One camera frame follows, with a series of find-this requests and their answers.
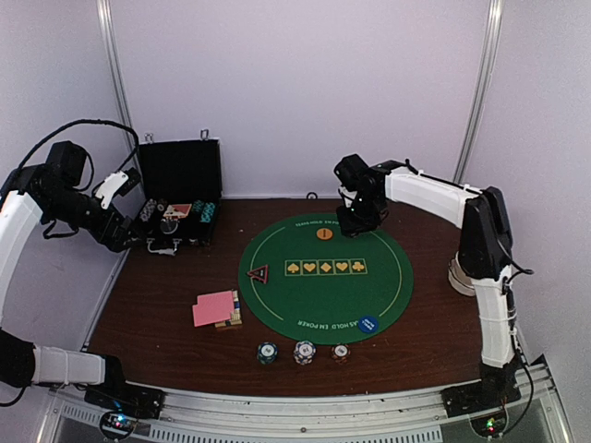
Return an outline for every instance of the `white wall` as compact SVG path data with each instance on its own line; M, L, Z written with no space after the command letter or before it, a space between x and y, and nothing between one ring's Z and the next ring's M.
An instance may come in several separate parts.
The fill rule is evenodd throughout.
M506 3L501 45L467 172L505 194L531 356L543 352L576 441L591 435L591 3Z
M488 0L112 3L134 127L209 128L225 195L335 196L352 152L452 177Z
M4 181L25 153L58 126L83 117L116 120L116 110L94 0L0 0L0 11ZM87 148L99 178L127 153L123 136L112 128L84 127L58 139L72 139ZM49 146L33 161L43 161ZM87 233L44 241L37 230L10 286L3 328L28 341L79 349L90 313L118 258ZM1 441L33 441L48 401L45 392L28 389L17 406L0 410ZM0 401L12 400L16 393L0 385Z

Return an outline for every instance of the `red triangle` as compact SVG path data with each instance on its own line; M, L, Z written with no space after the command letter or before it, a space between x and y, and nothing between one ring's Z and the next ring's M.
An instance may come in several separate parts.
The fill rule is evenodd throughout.
M250 270L247 272L247 276L263 284L267 284L267 281L269 281L269 265Z

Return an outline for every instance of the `oval green mat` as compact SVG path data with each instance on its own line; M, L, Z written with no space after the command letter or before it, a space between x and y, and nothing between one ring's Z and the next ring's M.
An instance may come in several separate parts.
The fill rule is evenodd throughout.
M320 240L320 229L332 231ZM247 276L269 266L267 284ZM362 341L387 329L404 312L413 291L413 269L403 249L382 230L357 238L341 235L334 214L308 214L275 223L245 249L240 291L268 327L316 344ZM372 334L357 322L379 322Z

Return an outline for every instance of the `case lid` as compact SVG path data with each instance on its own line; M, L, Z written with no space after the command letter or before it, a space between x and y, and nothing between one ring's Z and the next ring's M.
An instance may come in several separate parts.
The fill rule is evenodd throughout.
M181 140L139 146L146 198L190 203L222 196L220 141Z

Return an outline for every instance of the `blue button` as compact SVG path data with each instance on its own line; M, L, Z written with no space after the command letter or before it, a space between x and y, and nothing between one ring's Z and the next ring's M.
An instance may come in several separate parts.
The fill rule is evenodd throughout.
M365 316L359 319L359 328L366 334L373 334L378 331L378 319L372 316Z

